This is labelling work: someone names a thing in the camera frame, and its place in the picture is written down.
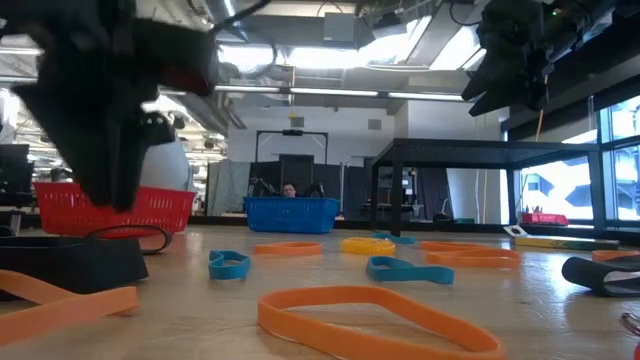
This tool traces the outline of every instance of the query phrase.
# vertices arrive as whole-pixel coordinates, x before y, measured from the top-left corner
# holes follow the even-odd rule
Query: black table
[[[480,140],[393,139],[372,165],[371,203],[378,203],[378,173],[381,166],[393,167],[391,184],[391,233],[402,229],[402,168],[500,169],[507,171],[509,223],[517,223],[514,171],[554,161],[586,156],[591,177],[594,230],[604,230],[604,187],[602,157],[596,144],[562,144]],[[377,212],[370,214],[371,228],[377,228]]]

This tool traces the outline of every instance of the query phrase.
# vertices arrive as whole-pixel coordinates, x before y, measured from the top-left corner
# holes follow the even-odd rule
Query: desk
[[[328,235],[253,233],[241,227],[189,227],[164,255],[147,257],[150,277],[138,286],[140,308],[130,318],[60,330],[0,349],[10,360],[330,360],[300,344],[274,337],[256,324],[256,299],[267,292],[304,286],[379,285],[459,316],[500,337],[510,360],[631,360],[636,337],[618,323],[625,311],[640,313],[637,299],[595,298],[566,282],[560,269],[573,254],[522,250],[519,273],[458,268],[453,286],[427,282],[375,283],[365,274],[367,256],[342,254],[339,240],[368,232]],[[418,240],[457,240],[508,246],[505,236],[412,233]],[[255,244],[321,241],[324,254],[282,258],[254,256],[245,281],[211,281],[210,249],[252,253]],[[424,264],[418,245],[397,257]],[[0,304],[0,312],[28,304]],[[449,347],[438,337],[368,305],[320,306],[292,311],[381,336]]]
[[[543,142],[507,142],[479,140],[393,139],[373,160],[371,203],[378,202],[378,173],[381,166],[393,167],[391,184],[391,233],[402,230],[402,168],[504,169],[507,171],[509,193],[509,223],[516,224],[515,171],[554,161],[587,156],[591,178],[593,229],[605,227],[602,158],[595,144],[562,144]],[[377,213],[371,212],[371,228],[377,229]]]

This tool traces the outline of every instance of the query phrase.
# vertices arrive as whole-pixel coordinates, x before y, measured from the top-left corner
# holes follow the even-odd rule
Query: yellow object
[[[342,252],[361,255],[393,255],[396,245],[387,239],[347,238],[340,245]]]

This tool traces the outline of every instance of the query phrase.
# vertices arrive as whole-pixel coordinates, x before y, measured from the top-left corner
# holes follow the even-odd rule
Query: green object
[[[458,224],[475,224],[476,220],[473,218],[456,218]]]

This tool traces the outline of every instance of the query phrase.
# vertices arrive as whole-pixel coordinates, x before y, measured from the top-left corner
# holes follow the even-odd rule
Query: red basket
[[[171,233],[183,231],[191,214],[195,193],[140,187],[133,209],[116,213],[97,208],[74,183],[34,183],[42,229],[48,234],[85,236],[118,225],[154,225]],[[101,237],[123,238],[157,234],[153,230],[118,229]]]

